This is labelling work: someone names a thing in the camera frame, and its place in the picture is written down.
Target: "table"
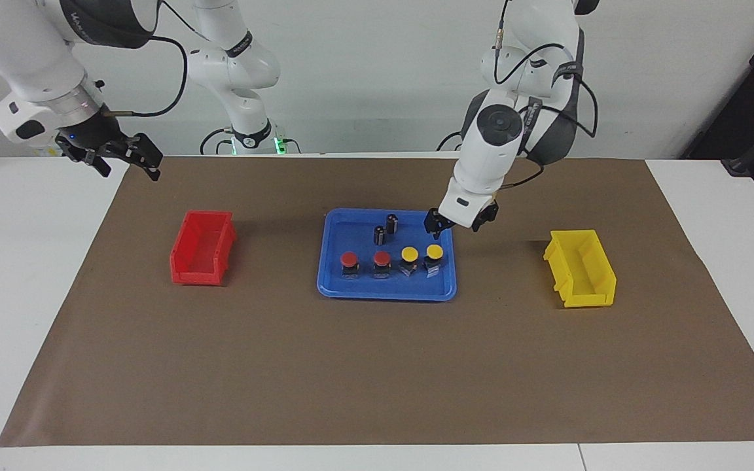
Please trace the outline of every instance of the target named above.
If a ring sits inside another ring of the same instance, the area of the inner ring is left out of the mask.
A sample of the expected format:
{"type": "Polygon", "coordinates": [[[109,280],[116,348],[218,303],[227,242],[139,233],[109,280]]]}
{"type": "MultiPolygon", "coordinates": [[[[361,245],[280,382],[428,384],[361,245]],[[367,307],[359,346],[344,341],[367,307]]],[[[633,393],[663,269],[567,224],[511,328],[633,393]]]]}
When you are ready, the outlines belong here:
{"type": "MultiPolygon", "coordinates": [[[[652,161],[649,169],[754,349],[753,182],[731,179],[716,162],[652,161]]],[[[100,179],[94,170],[59,158],[0,159],[0,431],[122,173],[118,164],[110,179],[100,179]]],[[[63,468],[75,462],[87,469],[221,468],[234,463],[261,469],[743,469],[754,468],[754,442],[0,449],[0,468],[63,468]]]]}

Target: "red cap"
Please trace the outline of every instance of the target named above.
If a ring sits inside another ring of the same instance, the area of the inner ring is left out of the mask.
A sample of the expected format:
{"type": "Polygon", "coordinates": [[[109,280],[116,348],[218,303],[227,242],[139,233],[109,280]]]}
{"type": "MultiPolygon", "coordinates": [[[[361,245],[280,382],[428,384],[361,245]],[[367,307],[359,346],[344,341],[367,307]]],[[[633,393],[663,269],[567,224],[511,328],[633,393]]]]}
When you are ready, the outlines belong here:
{"type": "Polygon", "coordinates": [[[387,251],[379,251],[374,254],[374,265],[377,266],[389,266],[391,263],[391,256],[387,251]]]}
{"type": "Polygon", "coordinates": [[[341,257],[339,257],[339,260],[342,262],[342,266],[344,266],[345,268],[354,268],[354,266],[357,265],[357,254],[344,253],[341,257]]]}

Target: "green light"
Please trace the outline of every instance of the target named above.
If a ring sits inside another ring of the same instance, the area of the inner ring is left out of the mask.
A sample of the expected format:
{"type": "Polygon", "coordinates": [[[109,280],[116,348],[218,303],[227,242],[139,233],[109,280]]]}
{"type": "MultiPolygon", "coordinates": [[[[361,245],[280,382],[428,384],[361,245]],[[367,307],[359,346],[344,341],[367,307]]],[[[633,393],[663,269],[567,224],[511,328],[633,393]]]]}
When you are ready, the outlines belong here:
{"type": "Polygon", "coordinates": [[[275,150],[278,152],[278,155],[284,155],[287,153],[287,143],[284,142],[284,139],[281,139],[280,137],[275,138],[275,150]]]}

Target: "brown tablecloth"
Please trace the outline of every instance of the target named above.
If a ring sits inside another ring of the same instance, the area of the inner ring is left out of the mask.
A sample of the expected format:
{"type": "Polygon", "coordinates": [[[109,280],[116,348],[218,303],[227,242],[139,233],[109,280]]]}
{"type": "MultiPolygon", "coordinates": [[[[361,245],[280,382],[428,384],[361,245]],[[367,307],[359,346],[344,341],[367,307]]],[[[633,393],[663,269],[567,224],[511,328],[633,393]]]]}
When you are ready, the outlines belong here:
{"type": "Polygon", "coordinates": [[[568,160],[504,191],[499,220],[454,230],[451,302],[318,293],[327,211],[428,209],[451,167],[130,170],[0,446],[754,440],[754,354],[643,162],[568,160]],[[171,284],[188,209],[234,212],[226,287],[171,284]],[[598,231],[613,307],[562,308],[542,260],[559,229],[598,231]]]}

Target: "yellow cap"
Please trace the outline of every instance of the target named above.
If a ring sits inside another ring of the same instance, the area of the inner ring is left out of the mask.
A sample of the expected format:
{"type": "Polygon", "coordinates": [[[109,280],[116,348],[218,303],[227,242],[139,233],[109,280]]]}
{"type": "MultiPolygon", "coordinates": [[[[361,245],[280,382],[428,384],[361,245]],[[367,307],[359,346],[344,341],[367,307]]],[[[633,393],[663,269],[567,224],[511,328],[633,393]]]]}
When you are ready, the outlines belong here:
{"type": "Polygon", "coordinates": [[[440,245],[432,244],[430,247],[427,247],[427,256],[432,260],[440,260],[444,256],[444,249],[440,245]]]}
{"type": "Polygon", "coordinates": [[[403,258],[406,263],[415,262],[415,260],[418,259],[418,251],[415,247],[404,248],[401,252],[401,258],[403,258]]]}

